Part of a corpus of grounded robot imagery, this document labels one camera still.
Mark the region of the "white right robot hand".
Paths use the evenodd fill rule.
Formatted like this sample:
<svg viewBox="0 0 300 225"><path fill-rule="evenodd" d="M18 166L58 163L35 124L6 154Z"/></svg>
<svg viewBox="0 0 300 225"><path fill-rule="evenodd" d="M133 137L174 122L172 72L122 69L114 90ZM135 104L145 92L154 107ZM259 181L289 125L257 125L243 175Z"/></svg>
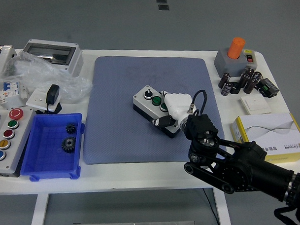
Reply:
<svg viewBox="0 0 300 225"><path fill-rule="evenodd" d="M158 128L164 128L172 125L172 122L175 120L177 126L184 131L188 116L197 110L191 95L183 93L172 94L167 91L161 91L160 94L164 96L168 116L152 120L153 125Z"/></svg>

